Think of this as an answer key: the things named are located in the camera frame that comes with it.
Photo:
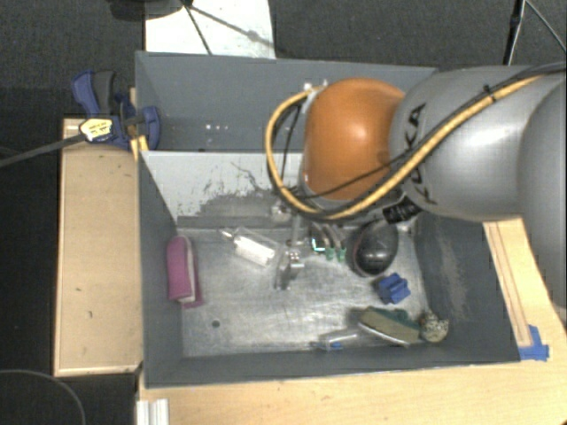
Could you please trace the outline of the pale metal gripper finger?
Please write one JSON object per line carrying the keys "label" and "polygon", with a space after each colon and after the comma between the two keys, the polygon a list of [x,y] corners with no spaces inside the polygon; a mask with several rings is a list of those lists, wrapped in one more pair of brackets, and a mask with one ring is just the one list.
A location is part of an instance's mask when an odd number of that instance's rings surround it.
{"label": "pale metal gripper finger", "polygon": [[287,266],[285,280],[291,282],[295,280],[305,267],[305,260],[301,250],[293,249],[287,252]]}
{"label": "pale metal gripper finger", "polygon": [[288,258],[281,258],[276,268],[274,288],[287,290],[290,282],[291,263]]}

